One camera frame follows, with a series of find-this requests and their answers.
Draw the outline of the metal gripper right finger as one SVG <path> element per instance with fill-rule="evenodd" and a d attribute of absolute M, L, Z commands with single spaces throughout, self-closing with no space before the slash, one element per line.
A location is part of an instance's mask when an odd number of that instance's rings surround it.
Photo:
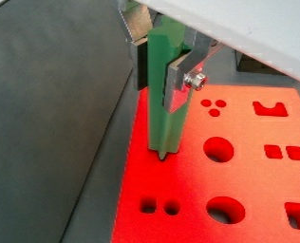
<path fill-rule="evenodd" d="M 208 81 L 203 73 L 205 63 L 224 48 L 223 43 L 191 27 L 187 27 L 184 44 L 191 51 L 181 54 L 166 70 L 162 105 L 169 113 L 175 113 L 187 103 L 191 90 L 204 88 Z"/>

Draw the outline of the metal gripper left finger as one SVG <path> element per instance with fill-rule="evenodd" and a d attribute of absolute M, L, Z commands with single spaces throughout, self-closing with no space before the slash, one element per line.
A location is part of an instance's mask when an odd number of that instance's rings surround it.
<path fill-rule="evenodd" d="M 153 28 L 150 12 L 136 0 L 116 1 L 133 61 L 132 78 L 136 89 L 142 90 L 148 86 L 148 32 Z"/>

